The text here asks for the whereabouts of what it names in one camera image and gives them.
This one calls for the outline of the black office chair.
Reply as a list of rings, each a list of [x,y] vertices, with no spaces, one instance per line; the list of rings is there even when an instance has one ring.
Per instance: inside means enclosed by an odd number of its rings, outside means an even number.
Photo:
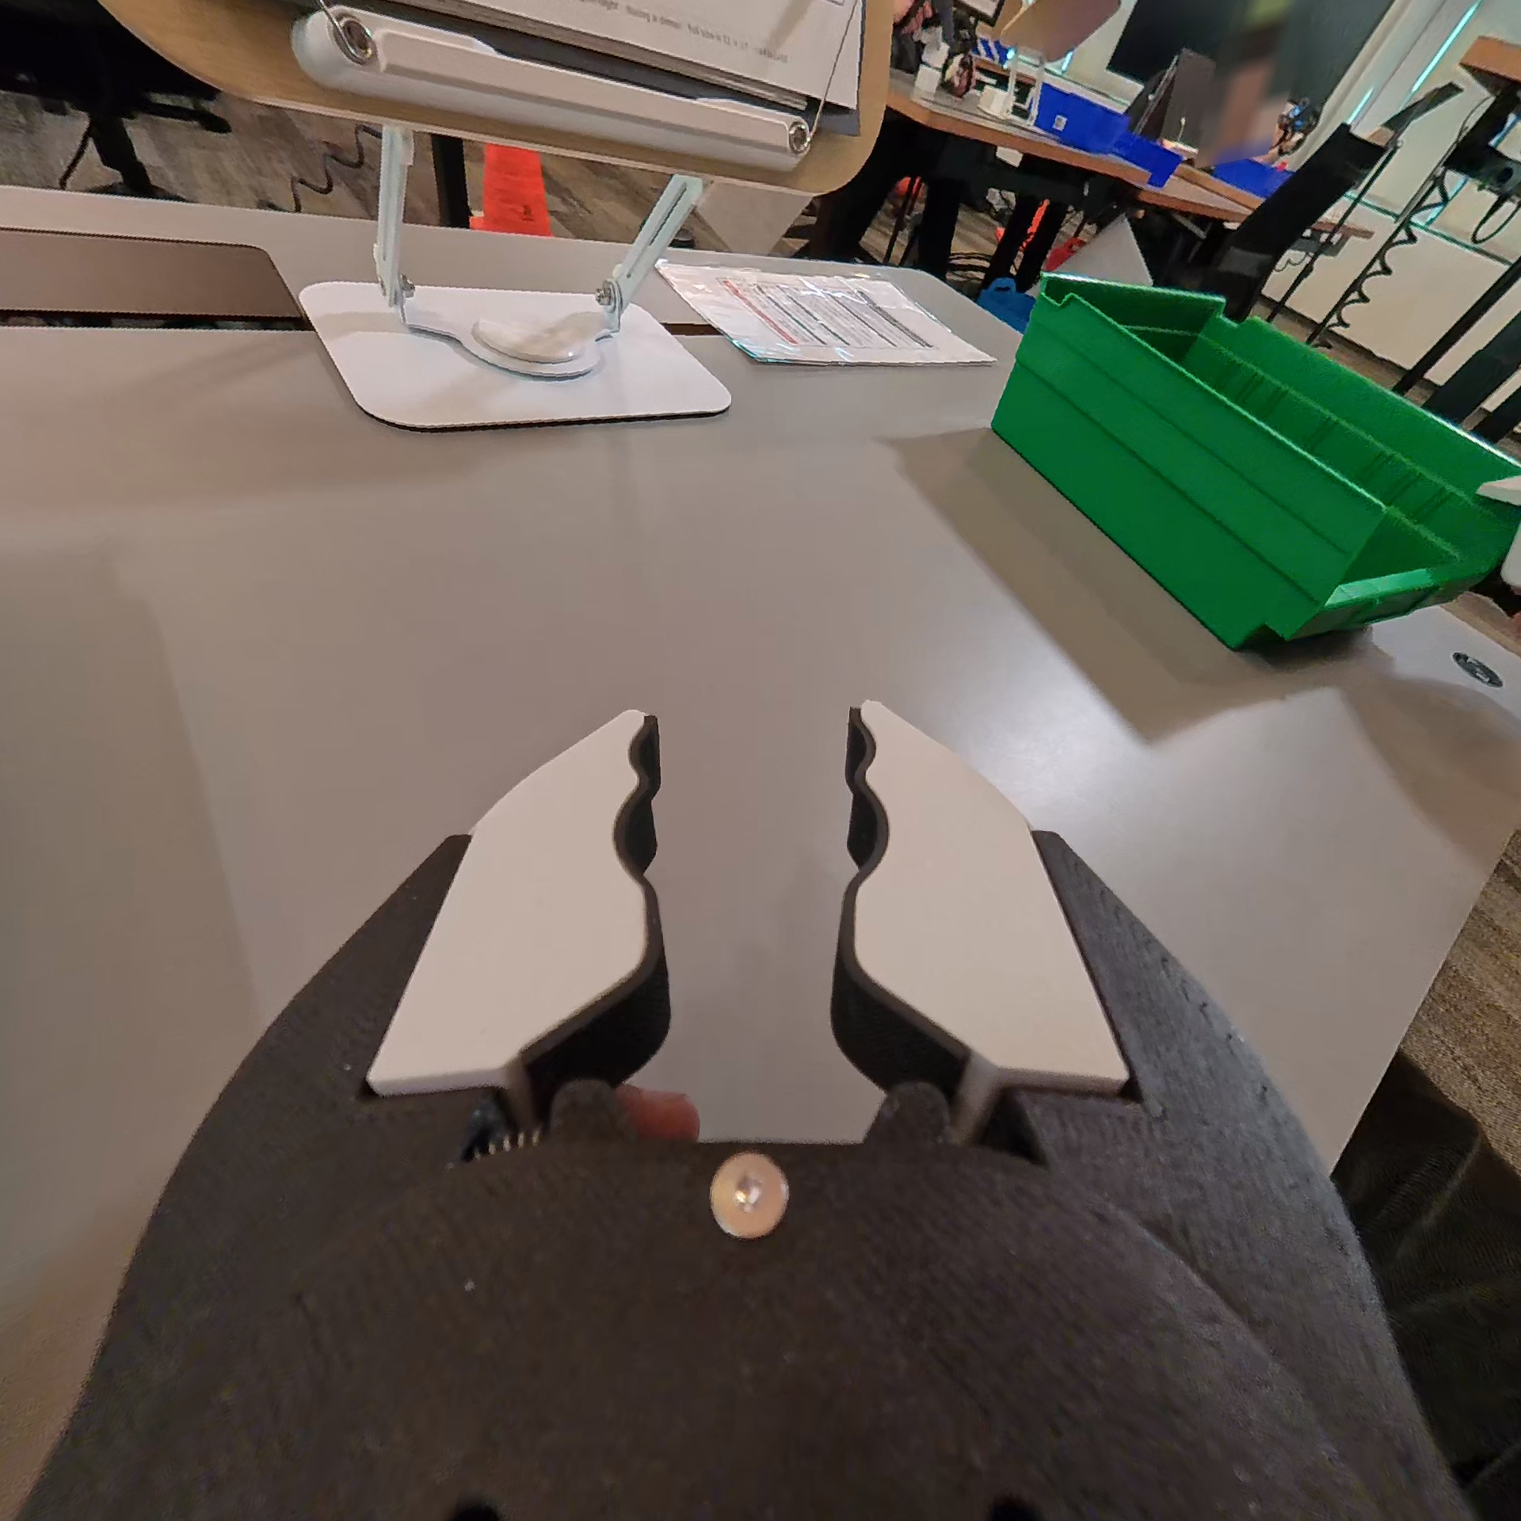
[[[214,111],[218,89],[169,63],[98,3],[4,3],[3,87],[57,117],[76,111],[87,125],[57,183],[70,188],[89,153],[115,175],[98,194],[141,201],[181,201],[151,179],[128,125],[182,123],[229,136]]]

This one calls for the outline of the green plastic bin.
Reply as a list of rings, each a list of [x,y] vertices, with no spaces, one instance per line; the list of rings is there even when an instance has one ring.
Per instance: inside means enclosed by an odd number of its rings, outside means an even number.
[[[994,432],[1231,651],[1501,570],[1518,462],[1215,295],[1046,276]]]

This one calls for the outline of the grey desk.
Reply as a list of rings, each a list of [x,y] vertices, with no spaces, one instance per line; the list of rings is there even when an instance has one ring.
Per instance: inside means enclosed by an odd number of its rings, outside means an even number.
[[[1518,823],[1449,612],[1200,630],[986,372],[402,432],[314,332],[4,332],[25,1518],[1467,1518],[1331,1181]],[[1492,666],[1496,692],[1454,653]],[[849,713],[1031,825],[1132,1070],[952,1138],[832,1035]],[[658,718],[671,1027],[542,1129],[372,1061],[478,821]]]

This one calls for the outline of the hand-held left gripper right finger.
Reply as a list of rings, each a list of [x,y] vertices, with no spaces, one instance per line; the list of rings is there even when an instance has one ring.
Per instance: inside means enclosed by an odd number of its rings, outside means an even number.
[[[1132,1070],[1037,836],[992,782],[879,701],[849,713],[832,1035],[889,1095],[928,1085],[954,1140],[1007,1093],[1125,1097]]]

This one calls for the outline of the person's left hand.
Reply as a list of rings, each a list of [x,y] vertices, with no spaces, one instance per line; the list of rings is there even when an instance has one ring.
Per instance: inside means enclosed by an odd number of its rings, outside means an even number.
[[[681,1145],[699,1142],[699,1112],[688,1095],[623,1085],[617,1099],[639,1138]]]

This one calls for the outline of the wooden document stand white base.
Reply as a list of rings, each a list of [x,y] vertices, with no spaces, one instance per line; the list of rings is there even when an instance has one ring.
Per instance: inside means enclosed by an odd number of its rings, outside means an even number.
[[[853,179],[885,115],[894,5],[859,3],[857,110],[555,42],[503,27],[478,5],[106,8],[218,93],[381,128],[375,276],[299,295],[345,389],[377,422],[447,432],[722,417],[731,392],[638,295],[713,183],[821,194]],[[671,179],[589,295],[417,284],[403,271],[403,224],[418,134]]]
[[[1009,93],[1023,98],[1025,117],[1035,123],[1042,87],[1072,91],[1095,104],[1121,108],[1121,98],[1106,87],[1104,65],[1082,66],[1072,78],[1065,66],[1072,55],[1100,36],[1113,44],[1115,20],[1127,12],[1123,3],[1005,3],[992,40],[1007,51]]]

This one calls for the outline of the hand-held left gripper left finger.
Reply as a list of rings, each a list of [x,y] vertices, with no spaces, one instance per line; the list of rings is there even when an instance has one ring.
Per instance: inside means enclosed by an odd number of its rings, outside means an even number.
[[[475,825],[368,1087],[495,1091],[514,1129],[555,1099],[634,1080],[669,1037],[658,894],[658,718],[615,716]]]

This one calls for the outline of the printed instruction sheet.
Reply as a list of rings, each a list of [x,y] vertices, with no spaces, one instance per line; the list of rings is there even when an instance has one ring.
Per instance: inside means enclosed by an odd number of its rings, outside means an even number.
[[[861,102],[864,10],[846,3],[482,3],[492,22],[831,108]]]

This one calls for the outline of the orange traffic cone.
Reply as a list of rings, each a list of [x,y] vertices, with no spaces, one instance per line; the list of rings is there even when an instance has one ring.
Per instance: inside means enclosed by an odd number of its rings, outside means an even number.
[[[471,218],[473,231],[551,239],[542,156],[535,151],[490,143],[484,149],[484,203]]]

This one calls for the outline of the laminated paper sheet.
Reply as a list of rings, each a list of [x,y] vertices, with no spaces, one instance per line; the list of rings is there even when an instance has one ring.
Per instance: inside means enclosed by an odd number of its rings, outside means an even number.
[[[763,364],[872,370],[994,364],[992,355],[885,280],[671,261],[658,274],[713,329]]]

